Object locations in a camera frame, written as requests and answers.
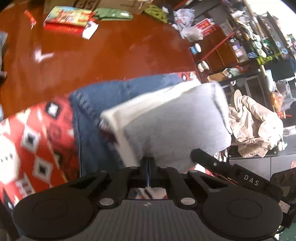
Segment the red pen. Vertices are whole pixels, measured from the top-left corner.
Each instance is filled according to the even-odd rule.
[[[24,14],[30,18],[31,29],[32,29],[32,28],[35,26],[35,24],[36,24],[36,20],[35,20],[35,18],[33,17],[33,15],[32,15],[28,10],[26,10],[26,11],[24,12]]]

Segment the brown glossy table surface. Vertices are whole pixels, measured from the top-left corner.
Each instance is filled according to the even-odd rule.
[[[31,30],[24,15],[37,20]],[[5,116],[81,86],[105,80],[196,71],[190,44],[169,24],[144,13],[131,21],[104,21],[90,40],[43,29],[43,5],[29,1],[0,13],[8,33],[0,88]]]

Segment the gray ribbed panel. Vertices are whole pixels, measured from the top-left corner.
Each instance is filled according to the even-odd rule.
[[[19,241],[30,241],[21,237]],[[171,200],[124,200],[100,211],[93,223],[65,241],[226,241],[210,231],[195,211]]]

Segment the beige jacket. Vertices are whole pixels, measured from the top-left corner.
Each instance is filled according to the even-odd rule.
[[[283,122],[277,114],[239,91],[229,106],[228,117],[242,157],[264,157],[283,136]]]

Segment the silver screw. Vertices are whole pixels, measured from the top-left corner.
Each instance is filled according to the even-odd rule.
[[[103,205],[103,206],[110,206],[114,203],[114,200],[112,198],[102,198],[100,200],[100,204]]]
[[[184,197],[181,199],[181,203],[184,205],[192,205],[195,203],[195,200],[191,197]]]

